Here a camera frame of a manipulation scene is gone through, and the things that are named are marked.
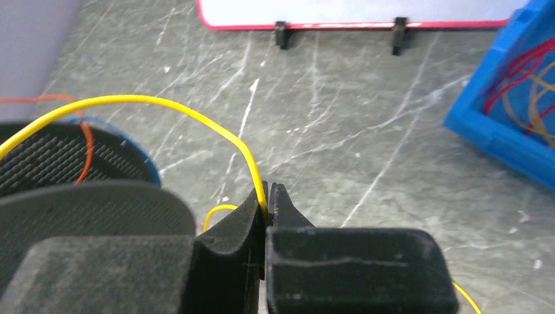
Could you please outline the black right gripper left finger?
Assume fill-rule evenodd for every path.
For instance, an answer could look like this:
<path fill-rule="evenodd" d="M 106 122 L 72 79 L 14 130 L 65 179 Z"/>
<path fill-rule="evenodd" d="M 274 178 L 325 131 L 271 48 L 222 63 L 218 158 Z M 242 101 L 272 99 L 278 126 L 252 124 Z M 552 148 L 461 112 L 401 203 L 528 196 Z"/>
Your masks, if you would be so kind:
<path fill-rule="evenodd" d="M 1 312 L 256 313 L 264 255 L 257 195 L 196 231 L 36 242 L 1 288 Z"/>

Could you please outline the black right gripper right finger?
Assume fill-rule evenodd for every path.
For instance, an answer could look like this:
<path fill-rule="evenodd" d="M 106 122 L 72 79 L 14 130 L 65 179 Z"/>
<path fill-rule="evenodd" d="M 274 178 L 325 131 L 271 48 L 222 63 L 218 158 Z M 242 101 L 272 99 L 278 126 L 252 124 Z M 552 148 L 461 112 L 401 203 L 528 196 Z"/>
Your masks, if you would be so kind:
<path fill-rule="evenodd" d="M 270 313 L 457 313 L 438 243 L 415 228 L 324 228 L 273 184 L 266 230 Z"/>

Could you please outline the black perforated cable spool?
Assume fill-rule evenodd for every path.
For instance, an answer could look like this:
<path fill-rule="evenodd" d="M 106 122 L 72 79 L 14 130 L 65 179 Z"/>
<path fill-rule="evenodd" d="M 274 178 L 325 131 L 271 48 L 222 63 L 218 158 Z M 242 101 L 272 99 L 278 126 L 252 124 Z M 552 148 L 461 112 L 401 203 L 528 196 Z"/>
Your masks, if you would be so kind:
<path fill-rule="evenodd" d="M 27 250 L 56 236 L 192 235 L 194 216 L 164 190 L 139 145 L 92 128 L 53 123 L 1 159 L 1 288 Z"/>

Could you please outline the black whiteboard stand foot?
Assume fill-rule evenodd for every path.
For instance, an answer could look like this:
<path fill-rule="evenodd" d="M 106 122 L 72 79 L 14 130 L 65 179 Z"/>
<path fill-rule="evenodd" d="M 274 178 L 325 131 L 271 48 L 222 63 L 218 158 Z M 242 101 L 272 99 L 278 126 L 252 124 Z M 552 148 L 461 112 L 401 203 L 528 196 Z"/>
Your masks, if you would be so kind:
<path fill-rule="evenodd" d="M 287 29 L 287 22 L 276 21 L 274 25 L 274 35 L 276 46 L 278 46 L 280 50 L 287 50 L 289 47 L 290 39 L 290 33 Z"/>
<path fill-rule="evenodd" d="M 400 56 L 403 48 L 404 48 L 404 44 L 405 44 L 405 37 L 407 34 L 407 23 L 408 23 L 408 18 L 407 17 L 396 17 L 394 20 L 394 25 L 392 27 L 392 42 L 391 42 L 391 47 L 392 47 L 392 51 L 391 54 L 393 56 Z"/>

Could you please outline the blue plastic bin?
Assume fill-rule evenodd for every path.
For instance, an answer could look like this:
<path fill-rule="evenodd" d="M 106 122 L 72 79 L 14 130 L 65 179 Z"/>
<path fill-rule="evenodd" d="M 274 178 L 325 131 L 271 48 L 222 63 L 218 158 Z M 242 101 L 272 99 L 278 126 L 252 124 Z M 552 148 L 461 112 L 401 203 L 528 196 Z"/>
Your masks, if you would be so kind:
<path fill-rule="evenodd" d="M 554 188 L 553 1 L 530 1 L 516 11 L 444 126 Z"/>

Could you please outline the red framed whiteboard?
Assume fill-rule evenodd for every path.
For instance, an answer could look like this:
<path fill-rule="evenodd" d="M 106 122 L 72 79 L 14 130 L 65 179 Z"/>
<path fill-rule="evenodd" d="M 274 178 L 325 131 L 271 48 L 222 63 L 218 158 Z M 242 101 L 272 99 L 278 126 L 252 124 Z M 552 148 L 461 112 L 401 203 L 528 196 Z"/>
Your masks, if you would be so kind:
<path fill-rule="evenodd" d="M 390 29 L 396 18 L 414 28 L 497 28 L 525 0 L 200 0 L 212 30 Z"/>

